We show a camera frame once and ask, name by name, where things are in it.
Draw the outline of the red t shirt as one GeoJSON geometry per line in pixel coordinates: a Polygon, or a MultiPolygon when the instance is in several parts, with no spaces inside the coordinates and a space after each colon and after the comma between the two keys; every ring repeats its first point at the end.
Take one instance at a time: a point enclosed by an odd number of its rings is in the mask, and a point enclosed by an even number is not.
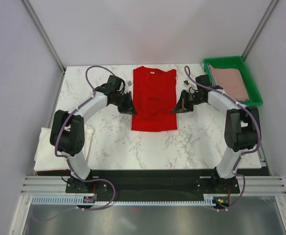
{"type": "Polygon", "coordinates": [[[137,114],[131,130],[162,132],[177,130],[175,69],[163,71],[144,66],[133,70],[133,103],[137,114]]]}

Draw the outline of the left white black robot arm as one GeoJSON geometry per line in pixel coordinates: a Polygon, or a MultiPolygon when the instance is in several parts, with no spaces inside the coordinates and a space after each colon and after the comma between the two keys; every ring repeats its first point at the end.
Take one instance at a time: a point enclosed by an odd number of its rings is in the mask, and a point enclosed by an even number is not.
{"type": "Polygon", "coordinates": [[[117,106],[118,112],[136,115],[130,81],[110,75],[108,81],[94,89],[92,95],[70,111],[57,110],[54,114],[49,142],[54,146],[56,157],[65,158],[71,174],[82,192],[90,192],[94,181],[85,160],[85,124],[93,115],[109,105],[117,106]]]}

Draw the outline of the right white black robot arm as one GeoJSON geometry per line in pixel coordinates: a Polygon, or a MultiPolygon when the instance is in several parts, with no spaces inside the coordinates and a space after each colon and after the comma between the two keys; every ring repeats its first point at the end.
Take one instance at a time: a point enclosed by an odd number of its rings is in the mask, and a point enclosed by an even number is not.
{"type": "Polygon", "coordinates": [[[225,115],[224,139],[227,145],[220,163],[210,178],[198,179],[196,186],[203,193],[239,193],[237,168],[244,155],[257,151],[261,142],[259,111],[246,107],[231,98],[208,75],[200,75],[193,82],[196,90],[182,90],[172,113],[188,113],[196,105],[208,103],[225,115]]]}

